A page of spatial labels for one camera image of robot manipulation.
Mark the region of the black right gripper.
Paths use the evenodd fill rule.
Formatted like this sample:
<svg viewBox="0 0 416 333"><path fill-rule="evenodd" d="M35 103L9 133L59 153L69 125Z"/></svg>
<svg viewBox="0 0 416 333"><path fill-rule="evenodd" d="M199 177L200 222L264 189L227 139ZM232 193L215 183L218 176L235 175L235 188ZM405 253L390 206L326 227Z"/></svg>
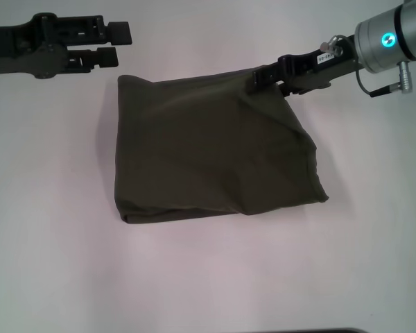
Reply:
<svg viewBox="0 0 416 333"><path fill-rule="evenodd" d="M354 36L341 36L338 46L340 57L329 58L316 50L303 55L283 55L270 64L255 69L247 80L247 92L255 93L282 81L277 86L284 97L303 95L331 86L331 81L351 74L360 67L355 59Z"/></svg>

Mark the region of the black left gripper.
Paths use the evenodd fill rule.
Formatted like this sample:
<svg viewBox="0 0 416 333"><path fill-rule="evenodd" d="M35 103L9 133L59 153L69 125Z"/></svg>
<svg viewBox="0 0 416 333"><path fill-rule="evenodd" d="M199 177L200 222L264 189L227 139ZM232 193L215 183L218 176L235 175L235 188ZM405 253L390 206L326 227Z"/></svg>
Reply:
<svg viewBox="0 0 416 333"><path fill-rule="evenodd" d="M109 22L102 15L60 17L40 13L25 24L0 26L0 74L31 74L39 79L65 73L89 73L118 67L114 47L69 51L67 46L131 45L128 22Z"/></svg>

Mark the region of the dark green FREE t-shirt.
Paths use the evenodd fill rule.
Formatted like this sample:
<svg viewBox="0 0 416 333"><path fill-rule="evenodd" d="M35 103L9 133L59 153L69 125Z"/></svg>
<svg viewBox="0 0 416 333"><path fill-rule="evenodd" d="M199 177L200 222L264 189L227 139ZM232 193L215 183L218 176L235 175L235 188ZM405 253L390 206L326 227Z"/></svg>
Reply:
<svg viewBox="0 0 416 333"><path fill-rule="evenodd" d="M316 146L278 86L248 70L118 79L114 199L121 220L256 215L327 201Z"/></svg>

